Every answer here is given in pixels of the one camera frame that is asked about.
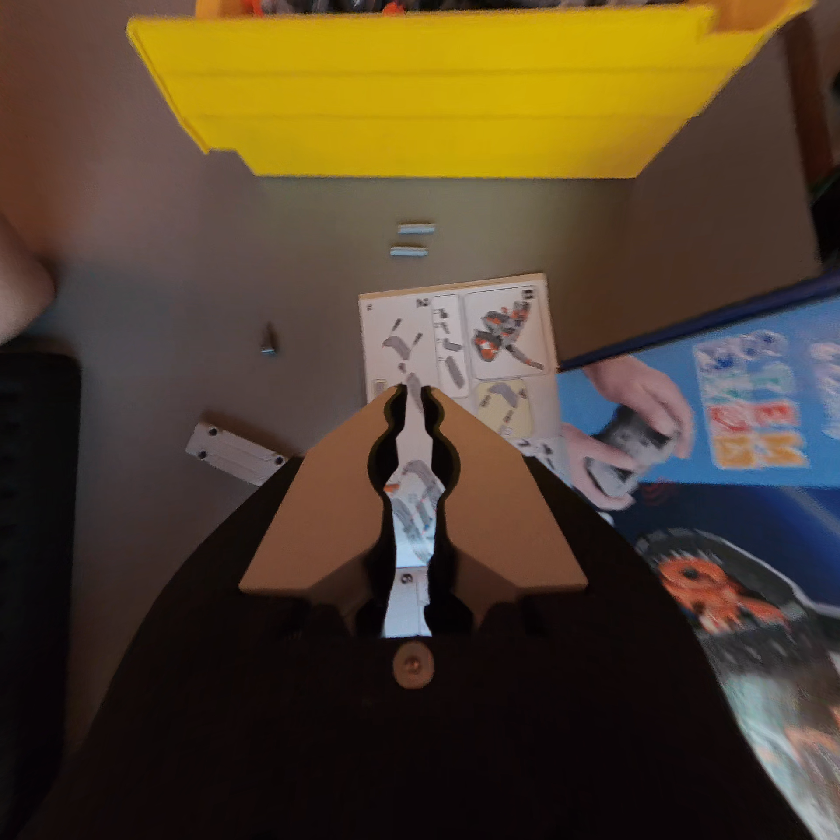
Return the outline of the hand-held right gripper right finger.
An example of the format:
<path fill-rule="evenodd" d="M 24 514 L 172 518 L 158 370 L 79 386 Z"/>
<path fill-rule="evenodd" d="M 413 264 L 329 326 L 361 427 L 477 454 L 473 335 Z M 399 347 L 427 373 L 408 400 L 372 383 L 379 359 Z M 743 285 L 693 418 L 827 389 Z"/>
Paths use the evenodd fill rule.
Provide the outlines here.
<path fill-rule="evenodd" d="M 441 486 L 426 625 L 471 634 L 500 604 L 584 592 L 589 582 L 526 459 L 438 388 L 422 388 Z"/>

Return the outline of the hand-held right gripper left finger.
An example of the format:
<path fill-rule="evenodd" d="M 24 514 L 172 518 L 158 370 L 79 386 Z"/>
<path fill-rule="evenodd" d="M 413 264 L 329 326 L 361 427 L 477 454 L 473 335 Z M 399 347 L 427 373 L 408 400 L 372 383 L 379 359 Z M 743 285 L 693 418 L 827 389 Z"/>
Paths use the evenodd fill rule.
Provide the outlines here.
<path fill-rule="evenodd" d="M 394 470 L 405 420 L 405 386 L 389 386 L 303 456 L 238 589 L 330 606 L 352 634 L 359 614 L 377 614 L 390 585 L 375 581 L 385 552 L 390 505 L 384 485 Z"/>

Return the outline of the grey rectangular building block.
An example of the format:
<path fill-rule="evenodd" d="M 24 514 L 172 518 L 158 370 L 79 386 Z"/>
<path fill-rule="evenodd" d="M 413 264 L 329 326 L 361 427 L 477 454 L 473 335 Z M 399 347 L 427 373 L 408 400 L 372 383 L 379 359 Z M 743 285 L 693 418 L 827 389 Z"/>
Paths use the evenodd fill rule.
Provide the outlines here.
<path fill-rule="evenodd" d="M 253 487 L 262 487 L 288 461 L 277 451 L 208 422 L 195 426 L 185 452 Z"/>

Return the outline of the deep yellow parts bin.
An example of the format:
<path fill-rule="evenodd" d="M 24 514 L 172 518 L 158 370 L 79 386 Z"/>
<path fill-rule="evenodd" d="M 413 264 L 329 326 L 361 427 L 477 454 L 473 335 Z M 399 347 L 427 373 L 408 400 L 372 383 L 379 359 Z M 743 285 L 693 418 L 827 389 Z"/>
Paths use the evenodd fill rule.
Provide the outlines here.
<path fill-rule="evenodd" d="M 807 1 L 135 16 L 204 153 L 256 176 L 634 179 Z"/>

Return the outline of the person's left forearm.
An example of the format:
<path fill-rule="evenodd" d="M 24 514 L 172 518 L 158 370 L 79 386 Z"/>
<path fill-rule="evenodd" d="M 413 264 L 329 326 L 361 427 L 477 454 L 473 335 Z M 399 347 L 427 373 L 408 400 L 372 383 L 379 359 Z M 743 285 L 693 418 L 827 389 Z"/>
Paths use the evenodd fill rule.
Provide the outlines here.
<path fill-rule="evenodd" d="M 1 344 L 23 333 L 56 297 L 47 268 L 1 214 Z"/>

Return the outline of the blue robot kit box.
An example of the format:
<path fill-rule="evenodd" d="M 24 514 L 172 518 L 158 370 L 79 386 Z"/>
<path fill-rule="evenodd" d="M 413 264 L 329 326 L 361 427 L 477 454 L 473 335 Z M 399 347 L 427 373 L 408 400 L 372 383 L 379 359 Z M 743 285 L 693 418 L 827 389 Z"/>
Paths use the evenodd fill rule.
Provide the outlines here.
<path fill-rule="evenodd" d="M 606 514 L 675 597 L 740 729 L 814 838 L 838 838 L 838 268 L 563 363 L 563 418 L 628 417 L 597 366 L 626 354 L 695 418 L 688 459 Z"/>

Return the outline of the white instruction booklet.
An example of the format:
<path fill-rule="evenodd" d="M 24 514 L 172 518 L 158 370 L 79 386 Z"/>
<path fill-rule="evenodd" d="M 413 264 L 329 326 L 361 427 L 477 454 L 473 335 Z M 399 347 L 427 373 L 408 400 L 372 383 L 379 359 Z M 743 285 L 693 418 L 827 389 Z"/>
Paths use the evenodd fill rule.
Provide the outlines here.
<path fill-rule="evenodd" d="M 395 534 L 395 580 L 385 637 L 428 636 L 427 566 L 445 491 L 432 469 L 421 390 L 435 386 L 521 455 L 562 480 L 559 373 L 544 274 L 360 296 L 366 395 L 407 389 L 397 467 L 385 483 Z"/>

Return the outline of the pile of grey building parts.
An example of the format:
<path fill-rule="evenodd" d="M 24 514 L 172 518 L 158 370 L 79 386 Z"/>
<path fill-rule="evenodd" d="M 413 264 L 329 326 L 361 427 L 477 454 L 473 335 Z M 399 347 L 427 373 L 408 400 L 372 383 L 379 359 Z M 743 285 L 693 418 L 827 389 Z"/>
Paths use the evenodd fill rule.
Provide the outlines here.
<path fill-rule="evenodd" d="M 680 5 L 682 1 L 247 1 L 247 14 L 389 14 L 414 12 L 538 11 L 600 7 Z"/>

